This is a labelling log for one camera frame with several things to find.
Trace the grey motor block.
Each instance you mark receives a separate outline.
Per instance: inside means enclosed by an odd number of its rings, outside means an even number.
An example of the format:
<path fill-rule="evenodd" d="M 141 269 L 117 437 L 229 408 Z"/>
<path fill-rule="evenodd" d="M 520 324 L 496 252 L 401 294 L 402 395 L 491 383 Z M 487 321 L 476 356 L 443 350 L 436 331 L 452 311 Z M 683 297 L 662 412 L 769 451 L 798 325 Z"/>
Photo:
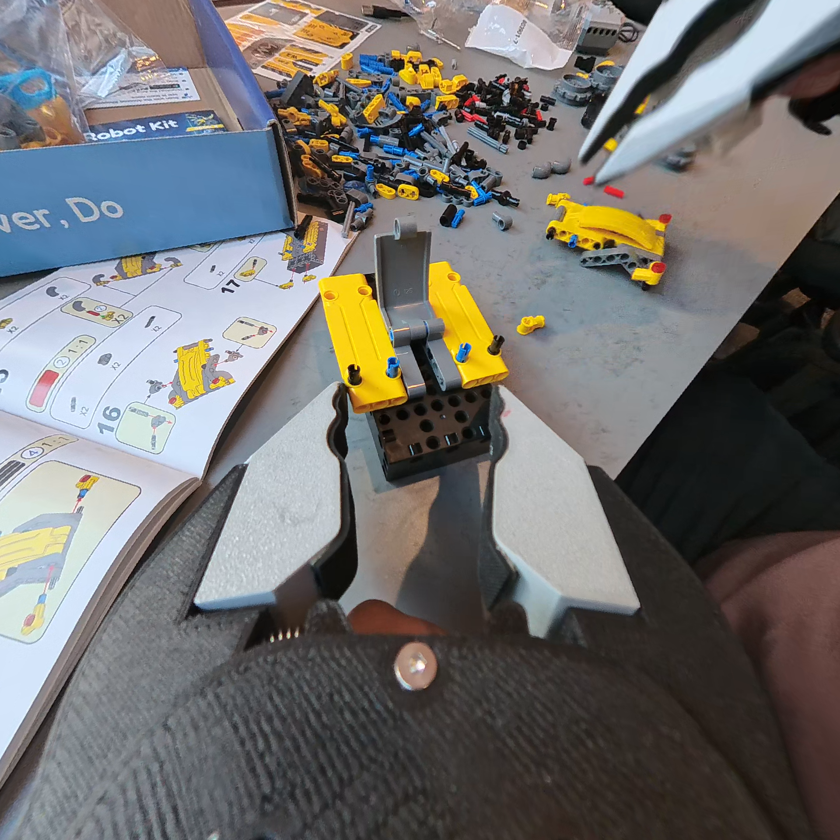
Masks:
<path fill-rule="evenodd" d="M 605 9 L 593 9 L 592 14 L 584 18 L 575 51 L 588 56 L 606 56 L 617 43 L 624 20 L 622 14 L 608 15 Z"/>

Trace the yellow and black brick assembly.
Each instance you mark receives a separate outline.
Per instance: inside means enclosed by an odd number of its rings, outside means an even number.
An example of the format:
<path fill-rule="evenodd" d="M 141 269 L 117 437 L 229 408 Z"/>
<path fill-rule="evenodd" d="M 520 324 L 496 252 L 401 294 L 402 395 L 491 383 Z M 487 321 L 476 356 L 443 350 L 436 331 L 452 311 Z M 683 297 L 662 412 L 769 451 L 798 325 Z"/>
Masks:
<path fill-rule="evenodd" d="M 431 252 L 430 232 L 397 218 L 374 238 L 371 276 L 319 282 L 343 383 L 388 481 L 487 453 L 493 386 L 509 373 L 504 337 Z"/>

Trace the person in brown shirt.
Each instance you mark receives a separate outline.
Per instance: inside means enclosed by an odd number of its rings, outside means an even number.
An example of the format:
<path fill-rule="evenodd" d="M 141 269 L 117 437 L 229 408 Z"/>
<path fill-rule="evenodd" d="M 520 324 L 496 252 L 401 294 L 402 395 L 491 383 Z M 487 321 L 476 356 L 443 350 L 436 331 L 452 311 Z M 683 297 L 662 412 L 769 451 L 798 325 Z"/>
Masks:
<path fill-rule="evenodd" d="M 724 544 L 699 577 L 770 693 L 815 832 L 839 838 L 839 534 Z"/>

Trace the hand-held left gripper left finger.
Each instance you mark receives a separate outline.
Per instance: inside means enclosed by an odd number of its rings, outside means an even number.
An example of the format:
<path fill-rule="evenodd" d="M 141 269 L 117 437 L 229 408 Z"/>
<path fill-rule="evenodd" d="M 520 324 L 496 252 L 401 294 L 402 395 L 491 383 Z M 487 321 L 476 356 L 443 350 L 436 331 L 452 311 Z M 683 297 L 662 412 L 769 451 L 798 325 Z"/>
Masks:
<path fill-rule="evenodd" d="M 331 383 L 245 463 L 194 595 L 202 612 L 267 606 L 306 615 L 358 566 L 347 388 Z"/>

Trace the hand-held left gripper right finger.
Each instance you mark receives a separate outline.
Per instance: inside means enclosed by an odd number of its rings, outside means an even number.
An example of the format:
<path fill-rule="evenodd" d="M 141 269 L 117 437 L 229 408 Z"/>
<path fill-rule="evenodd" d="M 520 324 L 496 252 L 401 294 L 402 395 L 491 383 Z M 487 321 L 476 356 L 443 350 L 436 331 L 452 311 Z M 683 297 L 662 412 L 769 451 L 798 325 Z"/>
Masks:
<path fill-rule="evenodd" d="M 640 602 L 583 458 L 506 387 L 489 402 L 490 469 L 479 540 L 484 607 L 529 623 L 571 608 L 631 616 Z"/>

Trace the blue cardboard kit box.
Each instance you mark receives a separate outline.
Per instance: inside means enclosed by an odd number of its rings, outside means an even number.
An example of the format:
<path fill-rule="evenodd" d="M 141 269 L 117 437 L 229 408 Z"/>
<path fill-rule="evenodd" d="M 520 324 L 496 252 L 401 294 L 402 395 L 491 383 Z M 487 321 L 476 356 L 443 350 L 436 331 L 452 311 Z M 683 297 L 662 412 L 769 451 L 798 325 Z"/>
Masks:
<path fill-rule="evenodd" d="M 88 120 L 212 110 L 226 131 L 2 151 L 2 277 L 294 226 L 278 122 L 214 4 L 102 4 L 168 68 L 189 70 L 199 100 L 93 109 Z"/>

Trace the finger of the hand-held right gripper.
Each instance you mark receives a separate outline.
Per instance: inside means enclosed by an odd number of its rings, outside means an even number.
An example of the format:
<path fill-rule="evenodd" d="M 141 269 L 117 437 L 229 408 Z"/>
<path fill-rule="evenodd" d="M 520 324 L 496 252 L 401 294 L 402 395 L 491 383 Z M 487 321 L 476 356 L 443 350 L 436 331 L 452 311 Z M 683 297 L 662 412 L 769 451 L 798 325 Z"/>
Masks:
<path fill-rule="evenodd" d="M 629 17 L 650 19 L 591 132 L 756 132 L 763 100 L 748 80 L 764 55 L 750 47 L 726 72 L 716 66 L 749 39 L 771 2 L 616 2 Z"/>
<path fill-rule="evenodd" d="M 605 185 L 688 144 L 737 144 L 783 98 L 808 130 L 838 117 L 838 1 L 615 2 L 645 32 L 591 127 Z"/>

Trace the grey desk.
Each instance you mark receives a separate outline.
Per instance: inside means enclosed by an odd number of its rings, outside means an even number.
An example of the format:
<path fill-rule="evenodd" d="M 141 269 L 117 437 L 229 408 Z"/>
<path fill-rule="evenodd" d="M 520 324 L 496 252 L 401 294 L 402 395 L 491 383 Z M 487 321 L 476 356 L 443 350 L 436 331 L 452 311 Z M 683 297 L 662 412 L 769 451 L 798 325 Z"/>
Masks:
<path fill-rule="evenodd" d="M 564 105 L 553 114 L 556 130 L 539 132 L 528 150 L 486 152 L 516 207 L 468 207 L 451 229 L 438 222 L 446 204 L 437 198 L 376 199 L 359 229 L 350 213 L 336 222 L 319 207 L 311 223 L 354 235 L 328 278 L 372 274 L 375 237 L 391 234 L 396 218 L 413 217 L 432 235 L 432 261 L 460 274 L 504 337 L 509 373 L 499 385 L 615 477 L 838 193 L 838 129 L 819 138 L 772 99 L 758 131 L 722 159 L 701 156 L 682 175 L 647 166 L 608 183 L 625 191 L 615 202 L 602 185 L 582 185 L 604 160 L 577 161 L 580 117 Z M 563 160 L 572 162 L 568 174 L 532 179 L 534 165 Z M 551 193 L 642 217 L 670 214 L 659 284 L 643 289 L 619 266 L 583 267 L 579 251 L 546 239 L 558 215 L 546 204 Z M 494 212 L 512 216 L 508 231 L 493 223 Z M 343 384 L 319 282 L 315 302 L 236 405 L 187 498 L 218 485 L 324 388 Z M 522 317 L 538 315 L 543 329 L 517 333 Z"/>

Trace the instruction booklet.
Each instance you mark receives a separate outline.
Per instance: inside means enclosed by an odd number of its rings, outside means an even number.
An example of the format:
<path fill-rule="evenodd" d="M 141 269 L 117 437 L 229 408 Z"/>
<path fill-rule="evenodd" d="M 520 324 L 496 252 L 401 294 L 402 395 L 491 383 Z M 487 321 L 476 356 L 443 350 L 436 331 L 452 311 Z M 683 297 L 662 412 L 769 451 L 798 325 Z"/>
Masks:
<path fill-rule="evenodd" d="M 58 269 L 2 300 L 1 777 L 354 235 L 315 220 Z"/>

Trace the pile of wheels and tires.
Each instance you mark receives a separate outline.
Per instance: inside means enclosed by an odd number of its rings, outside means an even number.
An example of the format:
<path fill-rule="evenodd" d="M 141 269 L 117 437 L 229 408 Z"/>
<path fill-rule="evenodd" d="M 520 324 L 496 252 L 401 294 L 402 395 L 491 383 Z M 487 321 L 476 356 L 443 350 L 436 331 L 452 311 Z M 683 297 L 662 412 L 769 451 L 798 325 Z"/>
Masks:
<path fill-rule="evenodd" d="M 591 130 L 623 71 L 624 66 L 610 60 L 600 61 L 589 72 L 577 70 L 564 75 L 555 83 L 553 95 L 559 101 L 583 108 L 581 125 Z M 671 172 L 684 172 L 694 164 L 696 156 L 697 148 L 689 145 L 672 151 L 659 159 L 658 164 Z"/>

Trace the yellow curved brick assembly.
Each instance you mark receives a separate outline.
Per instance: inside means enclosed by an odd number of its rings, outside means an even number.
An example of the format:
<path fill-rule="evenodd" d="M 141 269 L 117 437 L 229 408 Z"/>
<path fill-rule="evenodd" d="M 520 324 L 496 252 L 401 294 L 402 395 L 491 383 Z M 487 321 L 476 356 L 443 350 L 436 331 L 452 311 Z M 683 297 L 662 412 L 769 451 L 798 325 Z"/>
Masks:
<path fill-rule="evenodd" d="M 670 214 L 642 217 L 611 206 L 577 203 L 567 193 L 547 195 L 546 204 L 558 211 L 545 229 L 546 239 L 579 251 L 581 266 L 622 267 L 646 290 L 662 280 Z"/>

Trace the clear bag with white label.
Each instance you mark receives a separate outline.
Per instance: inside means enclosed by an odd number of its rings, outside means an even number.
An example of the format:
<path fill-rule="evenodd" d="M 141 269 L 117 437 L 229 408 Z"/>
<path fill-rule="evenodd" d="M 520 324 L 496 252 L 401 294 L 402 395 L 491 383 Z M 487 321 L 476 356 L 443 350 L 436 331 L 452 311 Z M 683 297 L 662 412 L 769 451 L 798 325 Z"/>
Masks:
<path fill-rule="evenodd" d="M 574 47 L 559 47 L 525 17 L 529 2 L 492 2 L 469 29 L 465 47 L 505 58 L 523 69 L 557 70 Z"/>

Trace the clear bags of brick parts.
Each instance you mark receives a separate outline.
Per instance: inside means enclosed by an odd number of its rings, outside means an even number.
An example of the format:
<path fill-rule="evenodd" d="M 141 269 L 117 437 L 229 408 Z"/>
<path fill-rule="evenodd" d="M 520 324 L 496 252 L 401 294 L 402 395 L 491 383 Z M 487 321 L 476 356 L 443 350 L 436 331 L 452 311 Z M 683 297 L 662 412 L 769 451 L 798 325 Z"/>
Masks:
<path fill-rule="evenodd" d="M 166 70 L 95 1 L 2 1 L 1 61 L 3 151 L 84 144 L 88 109 Z"/>

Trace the sticker sheet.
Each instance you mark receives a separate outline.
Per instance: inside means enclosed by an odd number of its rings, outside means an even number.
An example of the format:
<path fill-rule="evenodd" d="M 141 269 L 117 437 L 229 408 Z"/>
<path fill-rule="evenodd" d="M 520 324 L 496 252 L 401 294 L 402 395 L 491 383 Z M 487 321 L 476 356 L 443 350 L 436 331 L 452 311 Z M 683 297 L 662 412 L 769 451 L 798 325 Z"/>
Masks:
<path fill-rule="evenodd" d="M 292 1 L 259 2 L 224 22 L 248 67 L 273 81 L 340 70 L 342 58 L 381 28 L 368 18 Z"/>

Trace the pile of small brick parts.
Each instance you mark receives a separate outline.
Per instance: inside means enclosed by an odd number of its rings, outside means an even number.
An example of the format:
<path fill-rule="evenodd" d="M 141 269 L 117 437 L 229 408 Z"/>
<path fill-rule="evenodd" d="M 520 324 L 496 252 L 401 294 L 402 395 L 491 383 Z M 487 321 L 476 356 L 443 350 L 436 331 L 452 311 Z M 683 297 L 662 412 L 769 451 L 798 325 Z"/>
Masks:
<path fill-rule="evenodd" d="M 527 151 L 539 132 L 555 129 L 557 98 L 509 73 L 445 78 L 441 60 L 415 50 L 347 61 L 265 92 L 300 203 L 336 222 L 350 214 L 352 229 L 365 225 L 376 199 L 519 205 L 486 152 Z"/>

